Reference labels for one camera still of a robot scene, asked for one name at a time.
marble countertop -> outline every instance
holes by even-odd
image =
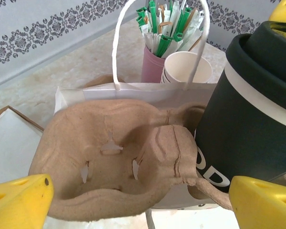
[[[53,116],[57,86],[77,88],[112,73],[114,31],[93,40],[57,59],[26,78],[0,90],[0,109],[14,107],[32,121],[45,127]],[[122,25],[117,54],[118,75],[126,82],[140,82],[144,40],[135,20]],[[213,69],[211,83],[216,83],[226,63],[225,53],[207,44],[203,56]]]

pink cup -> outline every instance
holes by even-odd
[[[160,83],[165,59],[153,55],[148,48],[144,48],[141,82]]]

paper bag handle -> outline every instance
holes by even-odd
[[[121,24],[122,24],[122,20],[123,20],[123,18],[125,16],[125,13],[127,12],[128,8],[135,1],[136,0],[128,0],[126,2],[125,6],[121,10],[121,13],[120,13],[119,18],[118,18],[118,22],[116,23],[116,26],[115,26],[115,32],[114,32],[113,44],[112,44],[113,45],[113,47],[112,47],[112,74],[113,74],[114,86],[115,86],[115,89],[117,91],[119,91],[121,89],[121,85],[120,85],[120,82],[118,80],[117,64],[116,64],[116,54],[117,54],[117,51],[118,51],[120,27],[121,27]],[[184,90],[187,90],[188,87],[193,82],[193,79],[194,79],[195,73],[197,71],[197,67],[198,67],[199,61],[200,61],[200,59],[202,57],[202,53],[204,51],[206,39],[208,38],[209,31],[210,31],[210,11],[209,11],[208,4],[207,4],[206,0],[199,0],[199,1],[201,2],[202,7],[204,9],[204,31],[203,31],[202,36],[201,36],[201,45],[199,46],[199,49],[198,49],[197,59],[196,59],[195,64],[194,64],[194,68],[191,71],[191,74],[189,76],[189,79],[188,79],[187,83],[185,84]]]

white stripe on cup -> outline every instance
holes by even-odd
[[[235,90],[255,108],[286,126],[286,109],[272,102],[266,96],[248,84],[228,62],[225,75]]]

damask pattern wallpaper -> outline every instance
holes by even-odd
[[[0,0],[0,83],[113,27],[126,1]]]
[[[207,0],[211,28],[208,43],[226,51],[238,34],[253,33],[281,0]],[[199,0],[188,0],[190,7],[202,9]]]
[[[0,84],[113,26],[127,0],[0,0]],[[280,0],[207,0],[208,42],[225,51],[234,36],[252,33]],[[199,0],[188,0],[201,9]],[[128,15],[145,4],[137,0]]]
[[[25,54],[30,50],[51,42],[69,31],[76,30],[84,24],[95,21],[104,15],[110,14],[123,7],[125,0],[91,0],[81,6],[61,11],[49,18],[33,23],[30,27],[25,26],[21,30],[11,31],[10,34],[2,35],[0,39],[0,64],[4,64],[17,58],[19,54]],[[5,6],[6,1],[0,0],[0,7]]]

